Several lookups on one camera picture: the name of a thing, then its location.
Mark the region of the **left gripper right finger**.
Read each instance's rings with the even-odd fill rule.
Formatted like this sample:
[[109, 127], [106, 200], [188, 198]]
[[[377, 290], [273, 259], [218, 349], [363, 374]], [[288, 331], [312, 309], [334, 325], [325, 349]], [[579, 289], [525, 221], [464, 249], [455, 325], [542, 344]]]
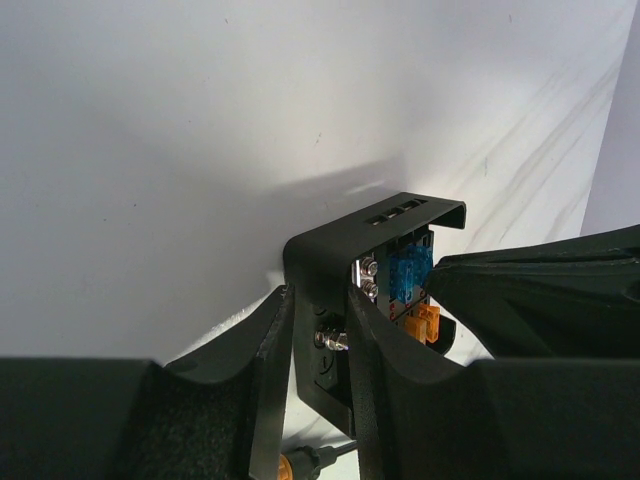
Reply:
[[350, 289], [346, 330], [364, 479], [635, 479], [635, 361], [459, 365]]

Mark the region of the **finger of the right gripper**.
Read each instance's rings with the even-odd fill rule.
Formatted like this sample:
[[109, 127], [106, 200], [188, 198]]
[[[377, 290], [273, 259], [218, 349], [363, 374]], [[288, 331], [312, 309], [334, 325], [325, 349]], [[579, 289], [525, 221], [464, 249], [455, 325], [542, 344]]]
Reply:
[[639, 356], [637, 226], [446, 256], [426, 290], [493, 357]]

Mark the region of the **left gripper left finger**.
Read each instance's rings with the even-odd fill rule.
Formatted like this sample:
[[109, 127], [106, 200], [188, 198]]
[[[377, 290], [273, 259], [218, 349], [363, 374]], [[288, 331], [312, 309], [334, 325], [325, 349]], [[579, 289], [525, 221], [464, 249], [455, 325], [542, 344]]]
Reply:
[[274, 479], [283, 432], [294, 290], [189, 354], [5, 358], [5, 479]]

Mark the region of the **orange fuse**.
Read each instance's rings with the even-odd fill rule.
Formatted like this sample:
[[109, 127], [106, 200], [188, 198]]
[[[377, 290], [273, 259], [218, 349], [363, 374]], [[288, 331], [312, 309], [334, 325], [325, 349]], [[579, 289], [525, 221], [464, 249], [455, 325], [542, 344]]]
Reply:
[[422, 344], [437, 342], [440, 333], [440, 308], [420, 303], [406, 317], [404, 330]]

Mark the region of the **blue fuse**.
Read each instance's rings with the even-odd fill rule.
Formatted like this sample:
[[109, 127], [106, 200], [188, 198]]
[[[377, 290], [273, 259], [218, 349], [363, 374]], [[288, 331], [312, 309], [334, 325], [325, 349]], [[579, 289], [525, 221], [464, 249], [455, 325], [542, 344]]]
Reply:
[[415, 288], [423, 288], [429, 271], [429, 262], [410, 258], [392, 257], [390, 263], [390, 294], [410, 302]]
[[405, 257], [411, 261], [412, 269], [417, 276], [426, 276], [433, 268], [433, 249], [425, 245], [409, 245]]

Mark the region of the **black fuse box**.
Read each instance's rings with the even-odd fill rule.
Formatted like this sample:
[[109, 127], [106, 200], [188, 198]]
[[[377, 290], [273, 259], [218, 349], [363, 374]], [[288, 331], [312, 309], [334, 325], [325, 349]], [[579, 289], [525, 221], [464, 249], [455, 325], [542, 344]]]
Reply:
[[[291, 238], [283, 251], [285, 279], [295, 289], [293, 351], [300, 399], [348, 437], [355, 435], [350, 383], [346, 302], [349, 287], [362, 291], [383, 317], [404, 330], [420, 303], [390, 294], [392, 257], [406, 258], [409, 245], [434, 246], [433, 227], [461, 229], [462, 201], [402, 192]], [[455, 338], [454, 321], [440, 317], [439, 340], [423, 344], [445, 354]]]

